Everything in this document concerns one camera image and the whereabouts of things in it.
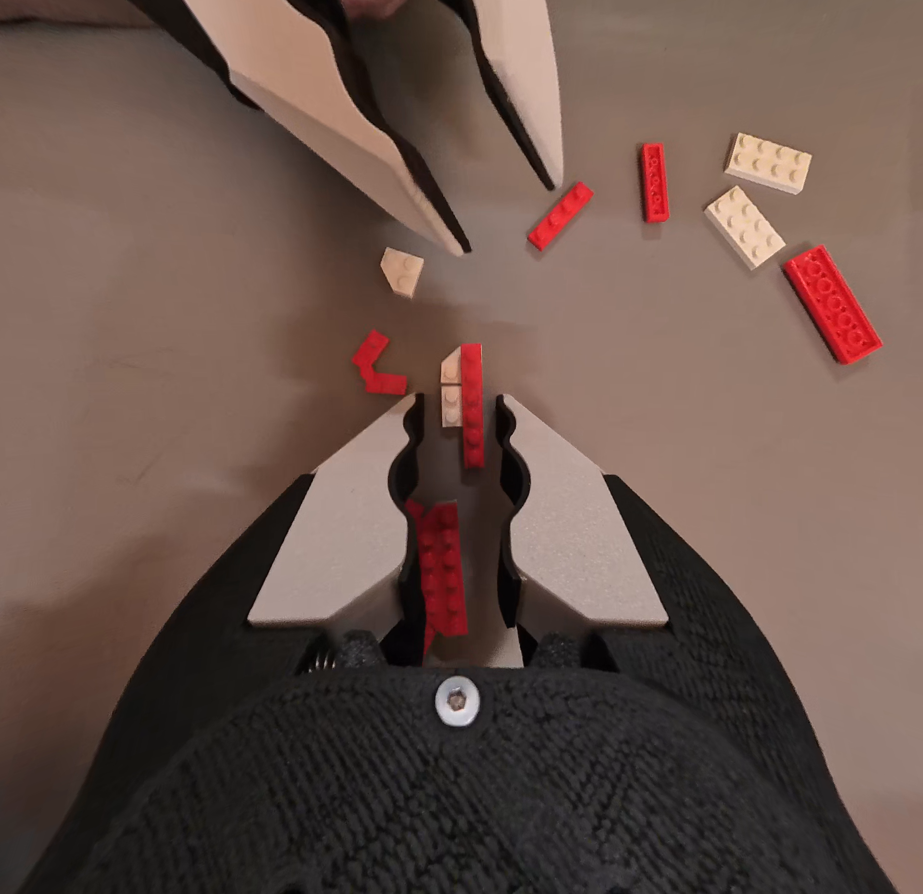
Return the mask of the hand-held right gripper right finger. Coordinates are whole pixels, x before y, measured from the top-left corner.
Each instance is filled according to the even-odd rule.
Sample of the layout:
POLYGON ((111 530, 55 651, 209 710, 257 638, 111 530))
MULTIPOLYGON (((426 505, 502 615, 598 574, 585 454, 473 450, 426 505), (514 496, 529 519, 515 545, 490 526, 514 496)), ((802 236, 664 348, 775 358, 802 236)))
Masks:
POLYGON ((501 487, 498 594, 507 627, 658 628, 667 614, 603 471, 510 395, 496 401, 501 487))

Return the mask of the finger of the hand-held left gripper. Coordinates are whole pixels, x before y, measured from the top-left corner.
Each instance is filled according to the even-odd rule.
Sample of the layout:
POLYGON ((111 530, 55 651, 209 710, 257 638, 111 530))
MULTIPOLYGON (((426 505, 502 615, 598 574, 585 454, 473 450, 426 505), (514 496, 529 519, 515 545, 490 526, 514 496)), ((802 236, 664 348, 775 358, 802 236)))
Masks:
POLYGON ((439 0, 470 34, 484 89, 548 190, 564 175, 560 85, 547 0, 439 0))
POLYGON ((385 122, 337 0, 184 2, 238 90, 394 219, 470 252, 425 161, 385 122))

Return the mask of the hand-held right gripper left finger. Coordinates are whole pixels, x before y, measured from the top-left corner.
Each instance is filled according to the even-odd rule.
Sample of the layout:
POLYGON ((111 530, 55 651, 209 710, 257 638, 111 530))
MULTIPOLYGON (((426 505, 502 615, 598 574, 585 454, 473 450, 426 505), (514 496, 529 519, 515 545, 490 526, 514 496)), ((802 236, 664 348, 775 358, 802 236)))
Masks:
POLYGON ((315 469, 248 623, 381 639, 400 621, 409 525, 395 474, 423 407, 422 394, 404 397, 315 469))

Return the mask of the red and white lego strip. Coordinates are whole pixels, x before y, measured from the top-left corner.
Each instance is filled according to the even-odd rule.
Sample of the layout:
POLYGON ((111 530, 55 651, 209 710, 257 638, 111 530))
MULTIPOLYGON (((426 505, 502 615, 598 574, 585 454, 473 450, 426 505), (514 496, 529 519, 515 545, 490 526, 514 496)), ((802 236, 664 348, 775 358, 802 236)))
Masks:
POLYGON ((484 386, 482 346, 461 345, 461 385, 441 386, 441 419, 445 428, 461 430, 462 460, 467 471, 484 466, 484 386))

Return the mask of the red lego wedge assembly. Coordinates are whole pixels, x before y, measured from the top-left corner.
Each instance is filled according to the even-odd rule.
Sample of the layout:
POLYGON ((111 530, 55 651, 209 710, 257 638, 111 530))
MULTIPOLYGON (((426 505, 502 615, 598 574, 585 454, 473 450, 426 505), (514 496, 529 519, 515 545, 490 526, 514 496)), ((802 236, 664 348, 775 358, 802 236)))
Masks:
POLYGON ((424 596, 424 655, 434 637, 468 633, 462 573, 457 503, 436 504, 430 510, 410 498, 406 508, 414 519, 424 596))

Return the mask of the small red lego plate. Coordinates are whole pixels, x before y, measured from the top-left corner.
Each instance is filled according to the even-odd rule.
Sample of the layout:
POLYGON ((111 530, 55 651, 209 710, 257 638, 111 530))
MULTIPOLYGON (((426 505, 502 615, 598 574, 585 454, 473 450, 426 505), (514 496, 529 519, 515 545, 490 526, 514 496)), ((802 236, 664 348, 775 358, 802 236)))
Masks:
POLYGON ((640 148, 643 218, 648 224, 670 217, 663 144, 644 143, 640 148))
POLYGON ((594 191, 583 182, 577 182, 560 197, 548 213, 528 234, 528 242, 544 252, 594 198, 594 191))

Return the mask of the red angled lego piece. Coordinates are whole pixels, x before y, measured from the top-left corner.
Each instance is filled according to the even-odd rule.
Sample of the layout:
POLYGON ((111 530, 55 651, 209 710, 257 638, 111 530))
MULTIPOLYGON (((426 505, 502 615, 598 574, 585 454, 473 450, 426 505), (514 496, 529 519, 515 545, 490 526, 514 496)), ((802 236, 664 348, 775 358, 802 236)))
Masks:
POLYGON ((352 364, 359 370, 367 393, 404 397, 407 394, 407 376, 375 369, 375 363, 388 343, 386 335, 371 330, 352 355, 352 364))

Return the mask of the wide red lego plate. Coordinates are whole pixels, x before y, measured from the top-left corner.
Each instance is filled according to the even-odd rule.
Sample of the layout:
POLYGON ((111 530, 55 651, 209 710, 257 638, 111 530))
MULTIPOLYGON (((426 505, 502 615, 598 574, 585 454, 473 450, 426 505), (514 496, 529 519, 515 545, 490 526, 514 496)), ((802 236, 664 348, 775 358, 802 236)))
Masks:
POLYGON ((839 364, 854 364, 883 346, 824 245, 789 259, 782 268, 839 364))

